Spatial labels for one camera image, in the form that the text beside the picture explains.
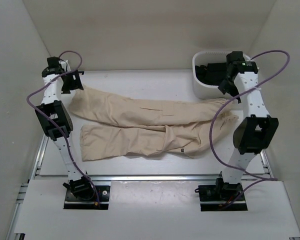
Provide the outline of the beige trousers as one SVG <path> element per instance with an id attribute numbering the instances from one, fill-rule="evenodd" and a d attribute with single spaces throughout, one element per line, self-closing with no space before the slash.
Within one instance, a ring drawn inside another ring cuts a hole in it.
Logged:
<path id="1" fill-rule="evenodd" d="M 80 130 L 83 161 L 161 153 L 192 158 L 236 125 L 239 118 L 225 102 L 132 99 L 86 87 L 76 91 L 68 109 L 89 121 Z"/>

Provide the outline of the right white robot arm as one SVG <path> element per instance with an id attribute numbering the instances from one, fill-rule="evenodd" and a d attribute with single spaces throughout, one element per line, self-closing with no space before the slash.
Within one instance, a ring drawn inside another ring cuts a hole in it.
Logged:
<path id="1" fill-rule="evenodd" d="M 218 89 L 237 97 L 242 104 L 243 120 L 233 133 L 234 150 L 226 167 L 216 180 L 214 193 L 220 200 L 235 197 L 242 188 L 241 179 L 251 160 L 266 149 L 279 126 L 265 107 L 258 84 L 255 62 L 246 61 L 241 51 L 226 56 L 226 75 Z"/>

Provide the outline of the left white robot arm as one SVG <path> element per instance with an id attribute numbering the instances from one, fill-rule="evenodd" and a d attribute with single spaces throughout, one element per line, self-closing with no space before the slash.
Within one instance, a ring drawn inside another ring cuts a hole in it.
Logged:
<path id="1" fill-rule="evenodd" d="M 63 186 L 75 197 L 84 201 L 91 201 L 95 196 L 95 188 L 87 180 L 87 174 L 79 170 L 78 164 L 72 161 L 72 158 L 76 156 L 76 151 L 71 150 L 71 154 L 69 154 L 69 149 L 73 144 L 71 136 L 73 123 L 61 101 L 62 94 L 70 94 L 73 90 L 84 89 L 80 74 L 84 74 L 84 72 L 75 70 L 52 82 L 44 90 L 43 100 L 37 106 L 47 117 L 38 111 L 35 113 L 44 134 L 57 146 L 67 169 L 68 182 L 64 183 Z"/>

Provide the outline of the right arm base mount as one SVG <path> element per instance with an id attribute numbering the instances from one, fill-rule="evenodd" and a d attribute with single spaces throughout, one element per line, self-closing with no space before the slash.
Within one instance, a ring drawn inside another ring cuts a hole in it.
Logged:
<path id="1" fill-rule="evenodd" d="M 236 199 L 242 191 L 241 184 L 235 190 L 219 190 L 216 185 L 199 185 L 194 190 L 199 196 L 201 212 L 248 211 L 245 195 Z"/>

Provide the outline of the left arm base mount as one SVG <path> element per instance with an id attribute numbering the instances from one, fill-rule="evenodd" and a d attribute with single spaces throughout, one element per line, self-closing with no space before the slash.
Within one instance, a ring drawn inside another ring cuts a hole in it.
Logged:
<path id="1" fill-rule="evenodd" d="M 84 188 L 81 192 L 74 194 L 71 192 L 70 185 L 63 183 L 66 188 L 63 208 L 65 210 L 108 210 L 111 186 L 110 185 L 95 185 L 98 199 L 95 190 Z"/>

